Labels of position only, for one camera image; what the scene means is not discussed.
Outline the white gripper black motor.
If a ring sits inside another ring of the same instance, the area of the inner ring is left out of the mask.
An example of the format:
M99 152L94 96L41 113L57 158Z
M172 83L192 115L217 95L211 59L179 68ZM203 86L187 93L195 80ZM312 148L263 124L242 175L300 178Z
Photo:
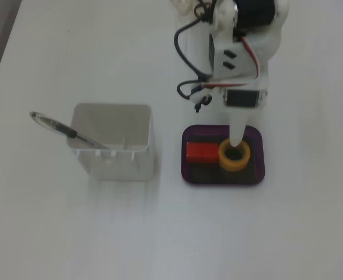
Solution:
M279 45L279 29L248 29L245 34L221 30L209 35L208 89L223 94L232 147L241 143L249 118L266 101L268 63Z

